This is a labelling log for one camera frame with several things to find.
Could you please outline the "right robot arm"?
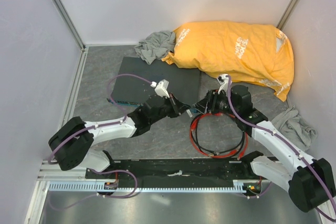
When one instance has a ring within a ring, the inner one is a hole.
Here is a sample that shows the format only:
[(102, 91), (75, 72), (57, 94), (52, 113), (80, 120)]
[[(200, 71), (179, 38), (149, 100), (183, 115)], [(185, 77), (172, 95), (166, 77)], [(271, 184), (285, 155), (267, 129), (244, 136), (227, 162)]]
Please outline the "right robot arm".
[(285, 138), (260, 111), (254, 108), (251, 94), (243, 85), (209, 91), (195, 104), (203, 113), (224, 113), (235, 117), (237, 126), (263, 145), (278, 160), (271, 161), (255, 153), (241, 164), (240, 172), (248, 179), (256, 175), (276, 184), (289, 194), (303, 212), (330, 201), (335, 206), (335, 182), (330, 163), (315, 159)]

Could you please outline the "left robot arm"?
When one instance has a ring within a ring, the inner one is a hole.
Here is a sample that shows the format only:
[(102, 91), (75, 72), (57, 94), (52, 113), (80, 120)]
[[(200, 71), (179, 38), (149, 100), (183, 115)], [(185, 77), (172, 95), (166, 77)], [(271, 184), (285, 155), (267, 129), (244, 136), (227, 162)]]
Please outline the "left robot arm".
[(52, 150), (48, 163), (58, 165), (63, 171), (82, 166), (97, 171), (103, 178), (111, 178), (115, 173), (111, 156), (93, 150), (93, 145), (142, 135), (159, 120), (176, 118), (189, 109), (189, 105), (170, 93), (167, 97), (150, 96), (133, 112), (119, 119), (89, 122), (75, 116), (48, 141)]

